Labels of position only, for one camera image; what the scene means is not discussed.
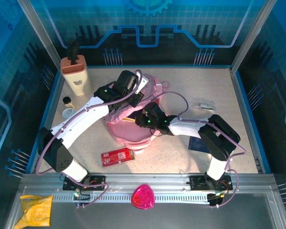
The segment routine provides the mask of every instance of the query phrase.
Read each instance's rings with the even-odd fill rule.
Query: pink bag
[[[126,118],[134,111],[142,110],[157,95],[165,92],[170,86],[167,81],[161,82],[157,77],[146,74],[144,74],[144,76],[148,78],[149,81],[141,90],[144,94],[141,102],[139,102],[136,107],[130,105],[122,106],[117,111],[110,112],[105,119],[113,139],[126,148],[131,149],[135,154],[142,153],[144,149],[150,145],[152,140],[160,134],[160,131],[155,131],[152,135],[149,128],[142,128],[133,122],[121,121],[121,119]]]

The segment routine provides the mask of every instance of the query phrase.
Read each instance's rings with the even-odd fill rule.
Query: yellow package
[[[23,216],[14,226],[14,229],[20,229],[27,226],[31,227],[49,227],[50,214],[53,195],[49,197],[41,196],[21,196]]]

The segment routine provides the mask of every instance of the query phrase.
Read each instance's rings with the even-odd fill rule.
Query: red box
[[[103,167],[121,164],[133,160],[134,160],[133,151],[127,148],[118,149],[102,154]]]

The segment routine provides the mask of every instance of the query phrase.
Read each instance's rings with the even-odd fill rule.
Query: beige holder
[[[61,60],[61,73],[76,96],[89,94],[92,91],[87,64],[83,55],[77,56],[77,64],[71,65],[67,57]]]

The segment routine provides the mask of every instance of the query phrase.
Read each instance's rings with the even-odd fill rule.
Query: blue enclosure
[[[70,39],[90,67],[231,67],[261,172],[286,182],[286,0],[0,0],[0,228],[34,166]]]

